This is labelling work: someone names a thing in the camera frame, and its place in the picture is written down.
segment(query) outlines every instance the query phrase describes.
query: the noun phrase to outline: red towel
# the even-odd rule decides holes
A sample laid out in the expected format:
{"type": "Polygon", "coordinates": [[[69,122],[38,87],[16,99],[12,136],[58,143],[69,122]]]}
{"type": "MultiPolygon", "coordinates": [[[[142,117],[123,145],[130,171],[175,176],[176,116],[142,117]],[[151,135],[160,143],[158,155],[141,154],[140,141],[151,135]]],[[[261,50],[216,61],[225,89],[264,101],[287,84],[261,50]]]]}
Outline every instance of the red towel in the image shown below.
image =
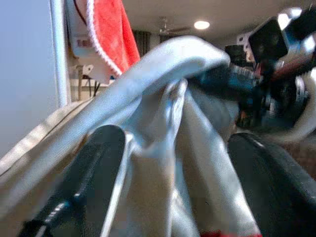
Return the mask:
{"type": "Polygon", "coordinates": [[[139,53],[121,0],[88,0],[88,27],[101,57],[119,76],[139,61],[139,53]]]}
{"type": "MultiPolygon", "coordinates": [[[[204,233],[201,237],[237,237],[236,235],[225,235],[221,231],[212,232],[212,233],[204,233]]],[[[247,237],[262,237],[261,234],[254,234],[247,237]]]]}

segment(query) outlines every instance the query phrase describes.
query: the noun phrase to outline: black object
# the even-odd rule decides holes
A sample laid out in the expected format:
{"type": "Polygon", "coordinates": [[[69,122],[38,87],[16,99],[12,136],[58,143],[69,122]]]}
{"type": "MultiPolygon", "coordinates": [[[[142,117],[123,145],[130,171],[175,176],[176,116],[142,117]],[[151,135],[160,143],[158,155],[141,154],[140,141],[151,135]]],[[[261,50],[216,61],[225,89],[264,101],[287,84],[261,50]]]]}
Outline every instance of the black object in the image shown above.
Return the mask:
{"type": "Polygon", "coordinates": [[[260,96],[260,92],[255,93],[254,90],[260,77],[235,65],[219,66],[191,78],[190,81],[222,99],[252,103],[254,97],[260,96]]]}
{"type": "Polygon", "coordinates": [[[304,111],[308,98],[301,77],[276,81],[264,92],[260,103],[243,108],[237,125],[257,132],[288,130],[304,111]]]}
{"type": "Polygon", "coordinates": [[[303,40],[316,31],[316,8],[305,10],[299,18],[293,20],[285,29],[287,35],[303,40]]]}
{"type": "Polygon", "coordinates": [[[229,154],[262,236],[314,237],[316,182],[280,146],[233,135],[229,154]]]}
{"type": "Polygon", "coordinates": [[[95,97],[97,95],[97,92],[98,92],[98,89],[100,87],[100,84],[99,82],[97,82],[96,80],[94,81],[94,93],[93,93],[93,97],[95,97]]]}
{"type": "Polygon", "coordinates": [[[98,128],[79,151],[45,207],[27,222],[20,237],[99,236],[125,146],[124,132],[98,128]]]}
{"type": "Polygon", "coordinates": [[[256,63],[277,60],[288,53],[287,41],[276,17],[260,25],[248,40],[256,63]]]}
{"type": "Polygon", "coordinates": [[[79,7],[78,7],[77,0],[74,0],[74,5],[75,5],[76,11],[77,11],[79,17],[81,18],[82,22],[83,22],[85,25],[87,25],[87,21],[86,21],[85,18],[83,17],[83,15],[82,15],[82,13],[81,13],[79,7]]]}
{"type": "Polygon", "coordinates": [[[225,52],[230,56],[231,63],[240,67],[248,65],[246,53],[243,51],[243,45],[227,45],[225,46],[225,52]]]}
{"type": "Polygon", "coordinates": [[[82,79],[88,79],[88,84],[89,84],[89,97],[91,97],[91,77],[88,75],[82,75],[82,79]]]}

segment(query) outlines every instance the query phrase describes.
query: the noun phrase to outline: ceiling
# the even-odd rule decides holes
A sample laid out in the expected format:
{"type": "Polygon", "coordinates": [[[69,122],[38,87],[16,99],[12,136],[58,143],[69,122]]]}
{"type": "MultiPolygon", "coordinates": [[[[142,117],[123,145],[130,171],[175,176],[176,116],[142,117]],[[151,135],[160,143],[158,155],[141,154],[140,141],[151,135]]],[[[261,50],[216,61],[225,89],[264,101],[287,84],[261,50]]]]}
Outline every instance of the ceiling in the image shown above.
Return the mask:
{"type": "Polygon", "coordinates": [[[224,39],[244,33],[277,15],[281,10],[300,6],[307,8],[311,0],[123,0],[130,24],[135,30],[158,33],[161,16],[166,16],[169,27],[193,26],[197,20],[211,26],[186,34],[197,35],[208,41],[224,39]]]}

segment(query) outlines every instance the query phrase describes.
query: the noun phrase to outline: curtain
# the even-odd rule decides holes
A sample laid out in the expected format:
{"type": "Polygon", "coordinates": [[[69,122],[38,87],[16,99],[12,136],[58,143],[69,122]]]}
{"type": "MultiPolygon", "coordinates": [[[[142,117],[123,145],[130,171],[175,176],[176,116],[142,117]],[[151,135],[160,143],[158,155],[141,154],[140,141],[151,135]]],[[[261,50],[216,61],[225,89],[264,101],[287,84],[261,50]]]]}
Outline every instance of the curtain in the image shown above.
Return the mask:
{"type": "Polygon", "coordinates": [[[150,50],[150,32],[134,31],[133,34],[137,44],[139,56],[144,56],[150,50]]]}
{"type": "Polygon", "coordinates": [[[164,35],[160,35],[159,37],[160,37],[160,43],[162,43],[162,42],[164,42],[164,41],[166,41],[166,40],[168,40],[168,39],[171,39],[171,38],[177,37],[177,36],[164,36],[164,35]]]}

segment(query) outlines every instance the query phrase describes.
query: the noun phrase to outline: black cable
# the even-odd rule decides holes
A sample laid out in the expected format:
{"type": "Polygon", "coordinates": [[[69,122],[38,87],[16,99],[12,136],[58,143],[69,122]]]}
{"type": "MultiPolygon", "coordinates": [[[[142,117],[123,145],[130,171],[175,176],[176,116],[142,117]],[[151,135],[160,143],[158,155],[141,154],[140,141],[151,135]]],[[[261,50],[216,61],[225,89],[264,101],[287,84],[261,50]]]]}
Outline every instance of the black cable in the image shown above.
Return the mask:
{"type": "Polygon", "coordinates": [[[93,95],[94,97],[96,96],[96,94],[97,94],[97,92],[98,92],[98,89],[99,89],[99,87],[100,87],[100,84],[101,84],[101,83],[99,83],[99,84],[97,85],[96,89],[94,90],[94,95],[93,95]]]}
{"type": "Polygon", "coordinates": [[[76,0],[74,0],[74,5],[75,5],[75,8],[76,8],[77,13],[78,13],[78,15],[80,16],[81,20],[83,21],[83,23],[84,23],[85,25],[87,25],[87,22],[86,22],[85,18],[83,17],[82,13],[81,13],[80,10],[79,10],[79,7],[78,7],[78,5],[77,5],[77,1],[76,1],[76,0]]]}
{"type": "Polygon", "coordinates": [[[91,97],[91,83],[90,83],[91,77],[89,77],[88,79],[88,83],[89,83],[89,96],[91,97]]]}
{"type": "Polygon", "coordinates": [[[94,93],[93,93],[93,97],[95,97],[95,94],[96,94],[96,92],[95,92],[95,90],[96,90],[96,88],[97,88],[97,81],[96,80],[94,80],[94,93]]]}
{"type": "Polygon", "coordinates": [[[90,80],[92,79],[91,77],[89,77],[88,75],[82,75],[83,79],[88,79],[88,83],[89,83],[89,95],[91,97],[91,82],[90,80]]]}

